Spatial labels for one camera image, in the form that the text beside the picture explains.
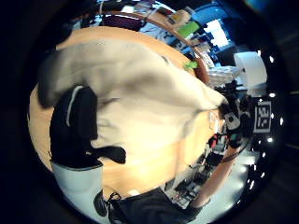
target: white object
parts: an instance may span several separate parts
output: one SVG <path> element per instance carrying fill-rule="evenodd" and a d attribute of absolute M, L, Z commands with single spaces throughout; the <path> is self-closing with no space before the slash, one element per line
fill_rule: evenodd
<path fill-rule="evenodd" d="M 134 13 L 134 7 L 131 7 L 131 6 L 124 6 L 124 7 L 122 8 L 121 12 Z"/>
<path fill-rule="evenodd" d="M 267 80 L 267 73 L 263 59 L 255 51 L 234 54 L 235 65 L 242 72 L 240 77 L 246 88 L 262 84 Z"/>
<path fill-rule="evenodd" d="M 93 147 L 123 147 L 127 156 L 154 153 L 179 141 L 192 131 L 199 112 L 225 101 L 166 58 L 117 39 L 58 50 L 41 65 L 39 77 L 40 99 L 45 101 L 76 83 L 90 86 L 98 97 L 99 137 Z"/>
<path fill-rule="evenodd" d="M 209 69 L 207 73 L 209 75 L 208 86 L 214 88 L 232 82 L 240 75 L 241 70 L 235 66 L 219 66 Z"/>
<path fill-rule="evenodd" d="M 252 189 L 252 188 L 253 188 L 253 185 L 254 185 L 254 180 L 251 181 L 251 184 L 250 184 L 250 188 L 249 188 L 249 189 Z"/>
<path fill-rule="evenodd" d="M 102 190 L 103 166 L 73 169 L 53 161 L 51 166 L 59 188 L 72 206 L 98 223 L 110 223 L 107 215 L 98 215 L 93 204 L 95 196 Z"/>
<path fill-rule="evenodd" d="M 269 60 L 270 60 L 271 63 L 274 62 L 274 58 L 272 56 L 269 56 Z"/>
<path fill-rule="evenodd" d="M 140 192 L 136 189 L 131 189 L 128 191 L 128 194 L 132 195 L 132 196 L 136 196 L 136 195 L 139 195 Z"/>
<path fill-rule="evenodd" d="M 219 48 L 221 48 L 228 45 L 228 39 L 226 38 L 225 32 L 221 28 L 219 20 L 210 21 L 206 25 L 207 28 L 204 28 L 204 30 L 207 33 L 212 33 L 214 38 L 211 39 L 211 42 L 214 46 L 218 46 Z"/>

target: wooden table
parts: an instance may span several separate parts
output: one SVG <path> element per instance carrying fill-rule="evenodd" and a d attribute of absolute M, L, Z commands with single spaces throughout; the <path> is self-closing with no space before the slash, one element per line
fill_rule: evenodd
<path fill-rule="evenodd" d="M 99 38 L 134 40 L 163 54 L 178 67 L 188 61 L 178 51 L 150 36 L 111 27 L 77 30 L 64 43 L 59 45 L 58 49 Z M 51 170 L 49 128 L 52 112 L 53 108 L 44 109 L 41 107 L 37 100 L 35 88 L 30 97 L 29 131 L 39 158 L 49 170 Z M 188 165 L 193 164 L 204 152 L 206 141 L 214 133 L 213 124 L 209 122 L 209 113 L 209 111 L 200 113 L 197 116 L 192 133 L 188 137 L 161 148 L 159 153 L 152 154 L 145 148 L 140 148 L 143 152 L 142 156 L 138 158 L 127 157 L 127 161 L 123 165 L 101 159 L 104 164 L 103 184 L 106 198 L 112 190 L 116 190 L 123 197 L 131 196 L 132 190 L 137 190 L 140 193 L 146 192 L 161 186 L 177 174 L 185 171 Z"/>

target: black chair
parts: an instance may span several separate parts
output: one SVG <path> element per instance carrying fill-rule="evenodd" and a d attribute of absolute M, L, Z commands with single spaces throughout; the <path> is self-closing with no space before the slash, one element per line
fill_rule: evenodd
<path fill-rule="evenodd" d="M 119 27 L 138 32 L 145 25 L 145 22 L 134 18 L 112 15 L 103 16 L 99 25 Z"/>
<path fill-rule="evenodd" d="M 211 152 L 206 157 L 206 164 L 216 167 L 221 162 L 222 158 L 223 155 Z"/>
<path fill-rule="evenodd" d="M 114 215 L 122 222 L 136 224 L 138 220 L 135 220 L 136 212 L 140 211 L 144 202 L 150 202 L 152 204 L 163 201 L 171 204 L 171 201 L 167 198 L 164 192 L 160 189 L 153 189 L 143 194 L 139 194 L 124 200 L 112 200 L 111 204 L 114 208 Z"/>

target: chair backrest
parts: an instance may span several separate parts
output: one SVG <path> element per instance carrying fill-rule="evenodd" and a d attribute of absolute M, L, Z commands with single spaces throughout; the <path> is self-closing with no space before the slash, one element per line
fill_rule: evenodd
<path fill-rule="evenodd" d="M 101 24 L 133 31 L 139 31 L 143 26 L 143 22 L 141 20 L 116 15 L 104 17 Z"/>
<path fill-rule="evenodd" d="M 152 204 L 154 206 L 155 204 L 163 203 L 169 204 L 169 206 L 174 206 L 160 188 L 153 189 L 125 200 L 111 201 L 111 203 L 114 209 L 117 211 L 117 216 L 121 217 L 123 221 L 126 221 L 130 224 L 140 223 L 140 217 L 143 217 L 142 215 L 145 215 L 148 209 L 142 209 L 142 205 L 144 204 Z"/>

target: white cloth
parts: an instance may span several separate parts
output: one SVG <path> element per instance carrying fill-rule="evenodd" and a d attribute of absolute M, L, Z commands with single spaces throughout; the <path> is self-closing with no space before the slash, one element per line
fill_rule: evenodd
<path fill-rule="evenodd" d="M 99 137 L 92 146 L 120 146 L 131 155 L 179 141 L 192 130 L 199 112 L 225 101 L 152 50 L 115 39 L 50 55 L 39 70 L 40 103 L 54 105 L 76 84 L 90 86 L 98 96 Z"/>

